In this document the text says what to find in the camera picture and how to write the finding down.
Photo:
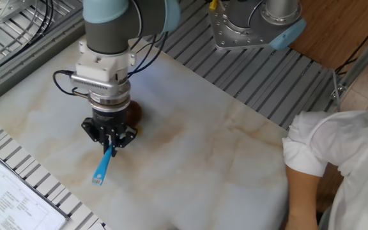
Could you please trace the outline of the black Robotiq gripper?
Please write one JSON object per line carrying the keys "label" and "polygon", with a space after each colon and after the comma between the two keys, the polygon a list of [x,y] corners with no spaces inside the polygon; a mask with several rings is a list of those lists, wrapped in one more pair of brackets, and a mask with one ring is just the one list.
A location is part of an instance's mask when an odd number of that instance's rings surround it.
{"label": "black Robotiq gripper", "polygon": [[112,156],[128,146],[137,136],[138,129],[127,126],[127,109],[118,112],[102,112],[93,109],[93,118],[85,118],[81,125],[92,141],[108,144],[111,132]]}

